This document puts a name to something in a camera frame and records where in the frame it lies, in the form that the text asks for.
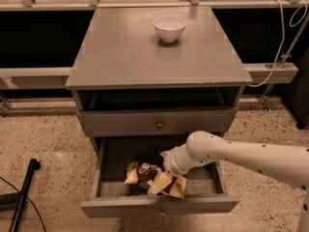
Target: bowl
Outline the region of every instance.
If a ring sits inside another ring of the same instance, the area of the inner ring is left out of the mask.
[[[165,15],[154,20],[154,29],[158,36],[166,43],[178,39],[185,28],[186,21],[178,16]]]

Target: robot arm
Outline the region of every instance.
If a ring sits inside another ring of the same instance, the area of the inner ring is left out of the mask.
[[[307,190],[298,231],[309,231],[309,148],[225,140],[204,131],[164,155],[164,169],[177,177],[191,168],[227,160],[299,189]]]

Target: speckled floor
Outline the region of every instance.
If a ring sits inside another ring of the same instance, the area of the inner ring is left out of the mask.
[[[0,176],[21,188],[30,158],[42,162],[29,196],[37,204],[48,232],[61,231],[296,231],[304,191],[278,183],[229,162],[221,162],[231,196],[240,202],[230,214],[87,218],[79,205],[89,199],[97,158],[75,116],[71,102],[18,105],[0,118]],[[309,130],[280,99],[264,112],[256,99],[240,101],[240,111],[225,138],[309,146]],[[14,190],[0,182],[0,194]],[[0,231],[7,231],[13,212],[0,212]],[[26,203],[19,231],[42,231],[35,210]]]

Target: black cable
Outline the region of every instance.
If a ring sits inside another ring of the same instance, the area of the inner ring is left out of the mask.
[[[0,179],[1,179],[3,182],[5,182],[6,184],[8,184],[9,186],[11,186],[12,188],[14,188],[16,191],[18,191],[18,193],[21,193],[22,195],[24,195],[24,193],[22,193],[19,189],[17,189],[14,185],[12,185],[10,182],[6,181],[6,180],[5,180],[4,178],[2,178],[1,176],[0,176]],[[44,232],[46,232],[44,222],[42,221],[42,217],[41,217],[41,215],[40,215],[40,213],[39,213],[39,210],[37,209],[35,203],[30,199],[30,197],[26,196],[26,198],[30,201],[30,203],[31,203],[31,204],[33,205],[33,207],[35,208],[35,210],[36,210],[36,212],[37,212],[37,214],[38,214],[38,216],[39,216],[39,218],[40,218],[40,221],[41,221],[41,224],[42,224],[42,229],[43,229]]]

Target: drawer knob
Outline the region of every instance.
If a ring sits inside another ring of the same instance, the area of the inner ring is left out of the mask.
[[[155,126],[156,126],[158,129],[162,129],[162,128],[163,128],[163,122],[160,121],[160,120],[158,120],[158,121],[156,121]]]

